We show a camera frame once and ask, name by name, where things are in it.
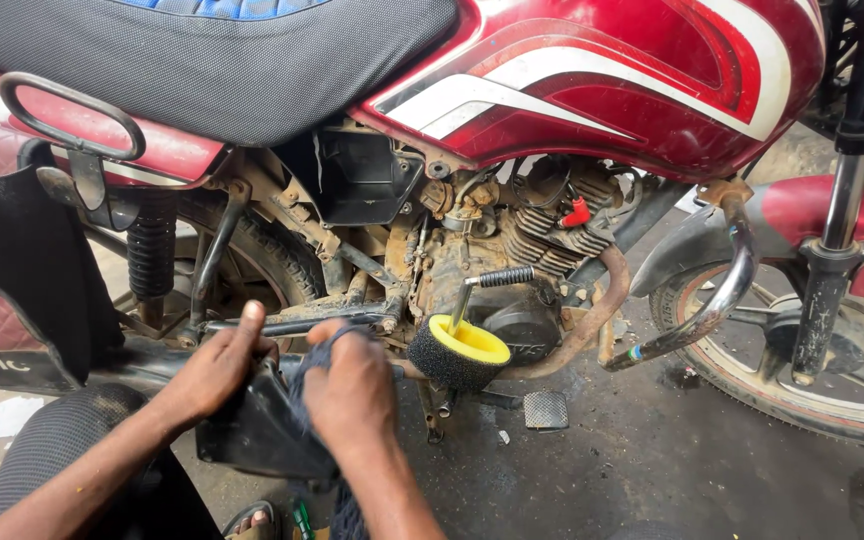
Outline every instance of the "front fender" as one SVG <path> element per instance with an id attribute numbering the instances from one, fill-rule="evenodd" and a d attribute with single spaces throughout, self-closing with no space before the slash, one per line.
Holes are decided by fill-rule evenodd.
<path id="1" fill-rule="evenodd" d="M 832 188 L 833 176 L 822 175 L 784 179 L 755 189 L 746 202 L 746 213 L 762 259 L 792 259 L 804 239 L 822 235 Z M 864 241 L 864 198 L 855 239 Z M 630 294 L 642 298 L 680 272 L 731 258 L 722 210 L 707 206 L 685 218 L 655 246 L 635 274 Z M 856 270 L 848 292 L 864 298 L 864 264 Z"/>
<path id="2" fill-rule="evenodd" d="M 762 258 L 791 259 L 796 256 L 798 244 L 789 243 L 769 225 L 762 212 L 766 192 L 774 186 L 758 187 L 746 202 L 745 211 Z M 721 208 L 710 204 L 682 220 L 655 246 L 635 273 L 629 294 L 637 298 L 648 296 L 676 274 L 704 264 L 730 261 L 732 256 L 725 215 Z"/>

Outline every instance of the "motorcycle seat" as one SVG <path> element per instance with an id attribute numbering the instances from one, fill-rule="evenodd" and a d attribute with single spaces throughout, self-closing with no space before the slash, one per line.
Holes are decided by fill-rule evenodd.
<path id="1" fill-rule="evenodd" d="M 272 146 L 341 111 L 455 17 L 454 0 L 0 0 L 0 70 Z"/>

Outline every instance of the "human hand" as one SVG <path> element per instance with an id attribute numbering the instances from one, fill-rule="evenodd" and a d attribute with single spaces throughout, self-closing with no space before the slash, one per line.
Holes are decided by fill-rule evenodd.
<path id="1" fill-rule="evenodd" d="M 150 401 L 171 429 L 191 428 L 218 411 L 242 385 L 256 354 L 278 362 L 276 342 L 262 337 L 265 307 L 249 300 L 237 328 L 226 328 L 205 342 Z"/>
<path id="2" fill-rule="evenodd" d="M 308 342 L 326 341 L 347 325 L 344 319 L 319 323 L 309 331 Z M 341 462 L 363 447 L 396 444 L 396 392 L 382 346 L 350 331 L 332 344 L 331 355 L 331 369 L 306 372 L 302 395 L 325 446 Z"/>

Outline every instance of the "red motorcycle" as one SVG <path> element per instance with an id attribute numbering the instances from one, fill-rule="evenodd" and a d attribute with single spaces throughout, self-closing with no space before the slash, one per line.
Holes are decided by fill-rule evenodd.
<path id="1" fill-rule="evenodd" d="M 835 174 L 753 192 L 796 121 Z M 661 335 L 613 354 L 629 294 Z M 562 394 L 485 387 L 598 348 L 864 444 L 824 393 L 864 392 L 864 1 L 0 0 L 0 388 L 154 391 L 249 298 L 283 372 L 324 319 L 374 326 L 430 442 L 460 396 L 566 427 Z"/>

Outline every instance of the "yellow foam air filter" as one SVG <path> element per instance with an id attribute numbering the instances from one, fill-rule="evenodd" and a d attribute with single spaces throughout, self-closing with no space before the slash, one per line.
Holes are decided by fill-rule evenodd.
<path id="1" fill-rule="evenodd" d="M 509 365 L 512 353 L 501 339 L 462 321 L 449 335 L 450 315 L 432 315 L 422 324 L 406 357 L 429 379 L 449 388 L 481 390 Z"/>

